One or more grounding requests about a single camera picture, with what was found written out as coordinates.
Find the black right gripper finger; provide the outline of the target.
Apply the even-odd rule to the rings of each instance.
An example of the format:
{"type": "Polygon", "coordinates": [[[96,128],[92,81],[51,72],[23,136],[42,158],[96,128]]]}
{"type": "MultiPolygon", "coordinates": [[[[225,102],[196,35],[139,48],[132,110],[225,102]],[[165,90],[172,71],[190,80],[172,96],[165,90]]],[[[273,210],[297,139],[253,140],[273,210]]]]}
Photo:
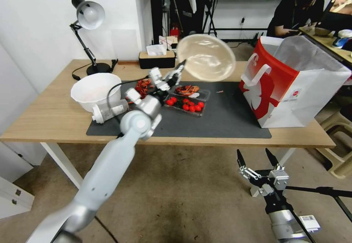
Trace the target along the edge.
{"type": "Polygon", "coordinates": [[[239,166],[239,174],[244,177],[247,180],[259,180],[261,179],[261,175],[251,168],[246,166],[245,160],[240,152],[239,149],[237,149],[237,163],[239,166]]]}
{"type": "Polygon", "coordinates": [[[271,167],[268,168],[267,170],[284,170],[285,169],[285,166],[278,162],[276,156],[274,156],[268,148],[265,148],[265,152],[266,152],[267,158],[269,159],[269,162],[271,165],[271,167]]]}

